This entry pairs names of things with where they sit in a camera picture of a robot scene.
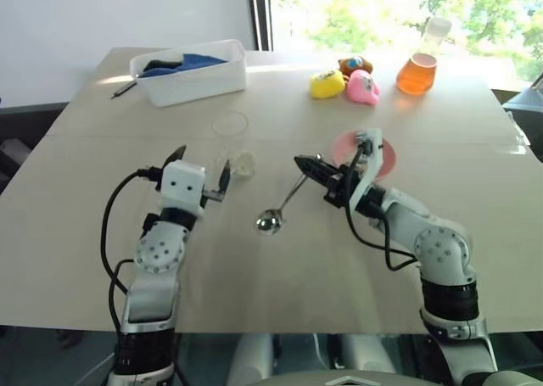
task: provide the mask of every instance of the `black cable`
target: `black cable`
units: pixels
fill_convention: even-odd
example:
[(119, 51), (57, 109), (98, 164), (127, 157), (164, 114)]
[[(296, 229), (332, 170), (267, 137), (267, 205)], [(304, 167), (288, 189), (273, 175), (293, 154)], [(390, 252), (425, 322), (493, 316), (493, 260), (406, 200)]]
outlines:
[[(119, 276), (119, 271), (122, 265), (124, 265), (125, 263), (133, 263), (133, 262), (134, 260), (132, 259), (123, 259), (119, 263), (117, 263), (117, 266), (115, 266), (115, 271), (113, 275), (118, 283), (120, 283), (118, 276)], [(109, 282), (108, 306), (109, 306), (109, 313), (111, 315), (111, 321), (113, 321), (113, 325), (115, 326), (115, 331), (117, 332), (117, 337), (119, 337), (120, 321), (119, 321), (119, 317), (117, 316), (117, 311), (115, 310), (115, 300), (113, 298), (114, 292), (115, 292), (115, 281), (111, 279), (111, 281)]]
[(124, 180), (120, 182), (120, 184), (117, 186), (117, 188), (111, 193), (111, 196), (109, 197), (108, 203), (105, 205), (104, 210), (104, 217), (102, 218), (102, 230), (100, 234), (100, 258), (102, 259), (102, 264), (104, 265), (105, 271), (108, 273), (109, 278), (112, 280), (113, 284), (116, 285), (120, 291), (122, 291), (124, 294), (126, 294), (126, 287), (119, 281), (117, 277), (115, 277), (113, 270), (111, 269), (111, 266), (108, 262), (108, 256), (106, 255), (106, 240), (108, 235), (108, 221), (109, 221), (109, 214), (111, 213), (111, 208), (113, 207), (113, 203), (115, 202), (115, 199), (117, 198), (117, 195), (119, 195), (119, 192), (122, 190), (122, 188), (125, 187), (125, 185), (133, 180), (134, 178), (142, 176), (142, 171), (134, 171), (129, 176), (127, 176)]
[[(363, 150), (363, 147), (359, 146), (358, 150), (356, 151), (355, 157), (353, 158), (353, 160), (351, 161), (349, 165), (349, 169), (347, 170), (347, 175), (345, 178), (345, 206), (344, 207), (345, 207), (345, 215), (347, 216), (347, 222), (349, 223), (350, 230), (352, 231), (353, 235), (355, 235), (355, 238), (359, 242), (361, 242), (362, 244), (365, 244), (366, 246), (369, 246), (370, 248), (383, 250), (385, 254), (385, 261), (387, 263), (387, 267), (391, 271), (397, 271), (405, 266), (410, 265), (411, 263), (415, 263), (417, 259), (415, 258), (413, 254), (409, 252), (390, 248), (390, 225), (389, 225), (389, 221), (386, 215), (383, 213), (383, 210), (381, 210), (378, 207), (375, 207), (375, 210), (377, 210), (381, 214), (378, 219), (382, 221), (384, 224), (384, 246), (368, 242), (367, 240), (362, 238), (356, 231), (355, 224), (353, 223), (352, 216), (350, 214), (350, 195), (351, 195), (351, 190), (352, 190), (352, 179), (353, 179), (353, 174), (355, 172), (356, 164), (358, 163), (358, 160), (360, 159), (362, 155), (362, 150)], [(409, 257), (410, 259), (397, 266), (392, 266), (390, 262), (391, 253), (406, 256), (406, 257)]]
[(182, 386), (190, 386), (190, 382), (188, 381), (187, 377), (185, 376), (185, 373), (183, 373), (183, 370), (177, 363), (177, 361), (173, 362), (173, 365), (176, 369), (176, 375), (179, 378), (179, 381), (181, 382)]

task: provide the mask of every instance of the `metal spoon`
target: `metal spoon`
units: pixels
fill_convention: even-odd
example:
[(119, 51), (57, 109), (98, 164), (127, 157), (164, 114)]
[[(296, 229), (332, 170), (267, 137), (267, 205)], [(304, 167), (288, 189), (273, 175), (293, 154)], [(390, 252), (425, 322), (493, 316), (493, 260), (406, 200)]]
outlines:
[[(320, 154), (315, 154), (316, 159), (322, 159)], [(271, 236), (281, 229), (281, 226), (284, 222), (283, 219), (283, 208), (287, 202), (294, 196), (300, 187), (307, 181), (307, 176), (302, 174), (298, 181), (294, 184), (290, 192), (287, 194), (287, 198), (283, 201), (281, 206), (276, 210), (265, 210), (262, 212), (258, 219), (256, 220), (256, 229), (262, 235)]]

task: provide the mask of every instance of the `brown toy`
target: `brown toy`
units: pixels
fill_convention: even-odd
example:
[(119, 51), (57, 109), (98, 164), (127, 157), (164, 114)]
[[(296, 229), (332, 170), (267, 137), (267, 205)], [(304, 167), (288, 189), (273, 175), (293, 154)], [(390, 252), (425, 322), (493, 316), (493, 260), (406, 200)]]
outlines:
[(355, 55), (354, 57), (347, 59), (340, 59), (338, 62), (339, 70), (345, 76), (350, 76), (355, 70), (364, 70), (368, 74), (371, 74), (373, 71), (372, 63), (360, 55)]

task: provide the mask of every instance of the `white tabletop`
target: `white tabletop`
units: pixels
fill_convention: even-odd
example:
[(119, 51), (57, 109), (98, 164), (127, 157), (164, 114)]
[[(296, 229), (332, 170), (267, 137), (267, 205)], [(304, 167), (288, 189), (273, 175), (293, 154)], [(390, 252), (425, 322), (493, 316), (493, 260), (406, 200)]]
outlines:
[[(225, 202), (210, 203), (194, 228), (180, 275), (178, 331), (423, 331), (417, 269), (387, 271), (383, 255), (360, 246), (343, 212), (321, 200), (322, 187), (308, 182), (299, 191), (275, 237), (252, 227), (299, 176), (296, 154), (330, 160), (338, 133), (369, 126), (383, 128), (398, 156), (383, 185), (471, 232), (490, 331), (543, 329), (543, 304), (535, 301), (543, 299), (543, 172), (483, 82), (441, 71), (434, 89), (415, 99), (394, 89), (392, 70), (376, 70), (376, 108), (342, 98), (317, 102), (307, 94), (310, 59), (250, 53), (244, 92), (156, 109), (136, 87), (110, 101), (120, 83), (100, 80), (124, 75), (136, 53), (114, 50), (106, 58), (0, 196), (0, 324), (112, 329), (98, 255), (108, 196), (125, 175), (161, 165), (182, 144), (187, 160), (212, 168), (225, 145), (213, 120), (237, 111), (249, 127), (227, 145), (253, 151), (258, 170), (232, 180)], [(144, 216), (155, 209), (149, 182), (123, 192), (110, 222), (110, 260), (131, 256)], [(383, 240), (363, 218), (357, 225)], [(129, 282), (131, 268), (121, 276)]]

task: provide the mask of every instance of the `pen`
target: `pen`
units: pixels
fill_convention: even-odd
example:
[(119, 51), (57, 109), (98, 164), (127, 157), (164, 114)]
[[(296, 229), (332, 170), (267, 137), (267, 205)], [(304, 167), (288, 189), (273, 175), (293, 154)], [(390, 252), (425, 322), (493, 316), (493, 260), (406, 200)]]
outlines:
[(131, 90), (133, 87), (136, 86), (136, 81), (130, 81), (128, 83), (126, 83), (125, 85), (123, 85), (122, 87), (120, 87), (119, 89), (117, 89), (113, 95), (111, 95), (111, 98), (110, 99), (115, 99), (117, 98), (118, 96), (122, 95), (124, 92), (128, 92), (129, 90)]

